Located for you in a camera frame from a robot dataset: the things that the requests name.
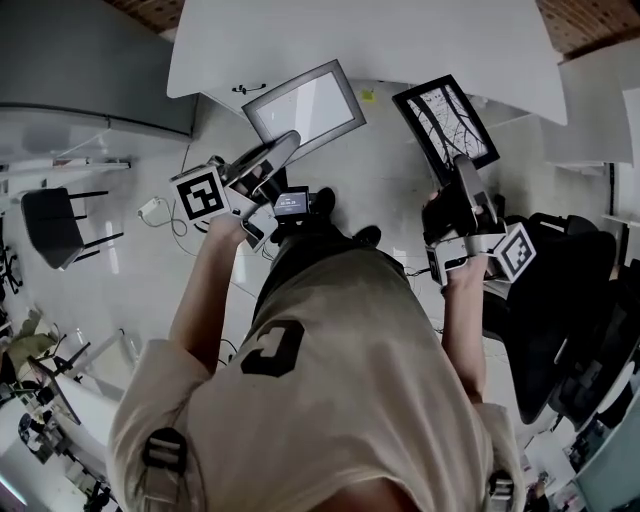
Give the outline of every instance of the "white table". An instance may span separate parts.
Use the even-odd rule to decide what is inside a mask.
[[[187,0],[168,94],[238,112],[338,59],[347,77],[420,84],[452,74],[468,94],[566,124],[558,54],[534,0]]]

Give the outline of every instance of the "chair leg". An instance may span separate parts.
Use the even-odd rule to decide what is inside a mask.
[[[82,194],[69,194],[69,199],[80,199],[82,197],[106,196],[109,192],[100,190],[98,192],[84,192]]]
[[[96,245],[100,245],[100,244],[103,244],[105,242],[110,242],[111,240],[115,240],[116,238],[120,238],[123,235],[124,235],[124,233],[118,233],[117,235],[111,235],[111,236],[107,236],[105,238],[100,238],[99,240],[96,240],[95,242],[89,242],[88,244],[85,244],[84,248],[85,249],[90,249],[91,247],[95,247]]]
[[[93,251],[93,252],[88,252],[87,254],[81,254],[75,260],[73,260],[73,263],[76,263],[78,261],[82,261],[84,259],[90,258],[91,256],[95,256],[96,254],[100,254],[100,251],[97,250],[97,251]]]

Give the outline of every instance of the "small screen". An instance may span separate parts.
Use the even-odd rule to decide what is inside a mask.
[[[281,194],[273,207],[276,217],[307,213],[309,210],[306,192],[285,192]]]
[[[295,130],[300,134],[300,145],[354,119],[333,73],[283,94],[256,114],[273,140]]]
[[[473,160],[487,154],[476,125],[450,86],[411,98],[409,105],[447,168],[453,169],[456,155]]]

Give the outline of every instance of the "white floor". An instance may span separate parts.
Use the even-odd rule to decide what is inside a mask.
[[[361,103],[368,124],[337,139],[289,167],[291,185],[309,185],[312,191],[331,186],[338,197],[338,225],[354,233],[368,224],[383,233],[380,249],[412,269],[427,267],[422,243],[420,210],[434,189],[422,151],[391,103],[397,84],[356,83],[356,92],[375,88],[377,102]],[[197,140],[186,167],[218,154],[233,161],[259,142],[251,126],[232,112],[207,100],[201,102]],[[606,208],[608,183],[557,170],[542,160],[537,118],[529,116],[491,130],[502,159],[483,171],[494,190],[508,200],[509,213],[580,214],[598,221]],[[97,376],[125,389],[136,352],[150,338],[168,333],[173,314],[193,266],[194,258],[175,243],[169,226],[152,229],[137,217],[137,209],[154,196],[172,201],[168,179],[180,171],[184,151],[135,162],[130,171],[98,175],[69,187],[70,191],[109,190],[108,196],[77,201],[86,241],[124,231],[124,237],[93,258],[72,264],[65,272],[51,270],[33,250],[19,208],[5,219],[5,242],[19,257],[25,286],[7,299],[15,322],[36,305],[49,323],[70,333],[68,350],[80,342],[99,343],[123,328],[133,343],[107,351],[94,365]],[[168,217],[164,210],[153,220]],[[197,252],[203,235],[195,230],[181,243]],[[250,326],[255,297],[269,271],[269,262],[243,246],[238,253],[229,292],[224,335],[239,345]],[[411,278],[412,287],[432,319],[441,327],[443,300],[428,274]],[[512,413],[521,442],[546,426],[544,414],[536,425],[519,420],[511,375],[503,347],[486,342],[489,370],[488,400],[504,404]],[[223,346],[222,357],[230,355]]]

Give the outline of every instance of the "black office chair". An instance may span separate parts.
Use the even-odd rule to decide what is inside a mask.
[[[615,239],[592,224],[513,220],[525,223],[537,256],[506,299],[485,292],[483,331],[505,345],[522,421],[549,404],[579,429],[637,348],[637,276],[609,281]]]
[[[31,244],[51,268],[64,270],[75,261],[95,256],[99,249],[81,253],[124,234],[118,233],[88,244],[82,240],[76,221],[87,216],[75,216],[71,200],[105,194],[108,192],[69,194],[65,188],[56,188],[28,192],[22,197],[22,214]]]

